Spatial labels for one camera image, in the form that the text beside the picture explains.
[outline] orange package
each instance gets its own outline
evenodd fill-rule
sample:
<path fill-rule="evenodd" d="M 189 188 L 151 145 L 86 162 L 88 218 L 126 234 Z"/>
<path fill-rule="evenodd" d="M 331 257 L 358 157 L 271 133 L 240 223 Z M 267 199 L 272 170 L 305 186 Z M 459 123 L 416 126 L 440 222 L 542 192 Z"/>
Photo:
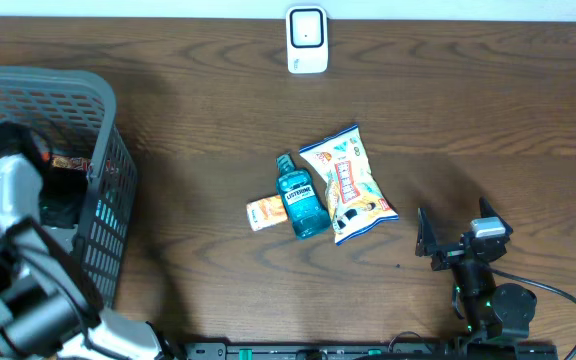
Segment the orange package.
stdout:
<path fill-rule="evenodd" d="M 246 205 L 248 222 L 253 231 L 277 225 L 288 220 L 281 196 L 275 195 Z"/>

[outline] blue liquid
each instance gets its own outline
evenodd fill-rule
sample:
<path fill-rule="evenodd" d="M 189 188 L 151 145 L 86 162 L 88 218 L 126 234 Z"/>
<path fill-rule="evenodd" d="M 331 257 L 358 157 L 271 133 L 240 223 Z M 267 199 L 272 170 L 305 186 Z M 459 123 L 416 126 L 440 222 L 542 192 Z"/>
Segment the blue liquid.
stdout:
<path fill-rule="evenodd" d="M 296 170 L 289 154 L 277 158 L 277 167 L 277 193 L 297 238 L 303 240 L 326 231 L 330 227 L 330 217 L 319 202 L 310 174 L 303 169 Z"/>

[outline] gray plastic basket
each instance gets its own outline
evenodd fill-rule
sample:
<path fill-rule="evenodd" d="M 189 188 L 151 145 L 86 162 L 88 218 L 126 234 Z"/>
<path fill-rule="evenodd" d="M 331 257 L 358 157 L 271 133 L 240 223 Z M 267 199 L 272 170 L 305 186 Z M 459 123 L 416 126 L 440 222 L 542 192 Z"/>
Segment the gray plastic basket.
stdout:
<path fill-rule="evenodd" d="M 72 256 L 109 307 L 137 185 L 135 164 L 114 124 L 115 110 L 112 89 L 95 74 L 0 67 L 0 122 L 41 130 L 55 154 L 92 159 Z"/>

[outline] white wall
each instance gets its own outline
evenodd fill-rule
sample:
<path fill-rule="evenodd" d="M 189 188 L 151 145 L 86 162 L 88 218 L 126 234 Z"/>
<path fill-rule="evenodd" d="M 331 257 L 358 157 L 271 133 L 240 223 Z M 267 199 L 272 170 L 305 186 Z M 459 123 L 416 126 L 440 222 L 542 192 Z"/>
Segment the white wall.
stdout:
<path fill-rule="evenodd" d="M 576 21 L 576 0 L 0 0 L 0 15 L 278 19 L 296 4 L 331 19 Z"/>

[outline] wood grain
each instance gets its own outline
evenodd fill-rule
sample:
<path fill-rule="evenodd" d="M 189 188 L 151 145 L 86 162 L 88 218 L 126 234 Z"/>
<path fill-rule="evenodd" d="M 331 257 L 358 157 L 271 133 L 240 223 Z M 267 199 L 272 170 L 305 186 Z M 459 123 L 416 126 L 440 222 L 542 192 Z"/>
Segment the wood grain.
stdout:
<path fill-rule="evenodd" d="M 480 195 L 515 228 L 495 266 L 576 295 L 576 24 L 331 21 L 330 43 L 327 72 L 293 76 L 281 21 L 0 18 L 0 64 L 117 94 L 140 184 L 116 308 L 182 338 L 448 337 L 465 324 L 413 254 L 415 212 L 454 240 Z M 341 247 L 252 233 L 275 157 L 352 123 L 402 220 Z M 563 358 L 576 307 L 536 293 L 532 338 Z"/>

